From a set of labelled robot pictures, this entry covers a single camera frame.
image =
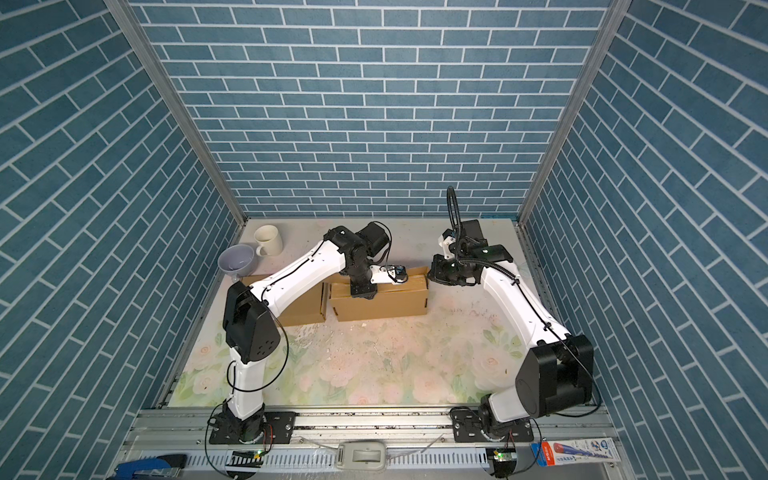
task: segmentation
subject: floral tablecloth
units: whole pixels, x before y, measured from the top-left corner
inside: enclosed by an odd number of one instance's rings
[[[518,266],[531,285],[525,263]],[[339,322],[329,309],[324,323],[286,328],[289,361],[264,390],[264,401],[272,406],[472,403],[514,385],[523,349],[493,299],[479,287],[432,283],[429,290],[425,316]],[[269,358],[266,379],[277,374],[284,355],[282,341]],[[230,392],[229,362],[220,322],[205,324],[169,406],[222,402]]]

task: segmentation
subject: table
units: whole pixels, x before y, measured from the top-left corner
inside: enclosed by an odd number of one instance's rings
[[[254,274],[274,273],[303,255],[330,228],[359,230],[366,219],[249,220],[241,243],[275,225],[283,237],[278,257],[261,258]],[[386,219],[394,237],[390,263],[429,265],[441,250],[438,236],[448,219]],[[491,244],[503,244],[523,280],[536,291],[510,220],[480,220]],[[215,406],[230,388],[225,372],[229,349],[221,328],[232,280],[216,287],[214,301],[169,400],[170,407]],[[446,405],[474,403],[515,382],[524,350],[501,310],[481,287],[429,285],[425,316],[340,323],[328,309],[326,322],[286,328],[290,357],[281,377],[264,390],[271,406]],[[285,359],[284,342],[270,357],[272,379]]]

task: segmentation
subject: brick wallpaper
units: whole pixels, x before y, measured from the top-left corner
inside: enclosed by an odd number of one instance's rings
[[[101,0],[0,2],[0,478],[104,478],[234,234]]]
[[[131,2],[252,217],[514,216],[608,3]]]
[[[634,0],[531,218],[638,478],[768,478],[767,25]]]

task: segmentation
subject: cream mug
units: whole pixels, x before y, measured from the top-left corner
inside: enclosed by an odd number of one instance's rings
[[[256,248],[256,255],[259,257],[274,257],[283,251],[283,239],[274,225],[257,228],[253,238],[259,244]]]

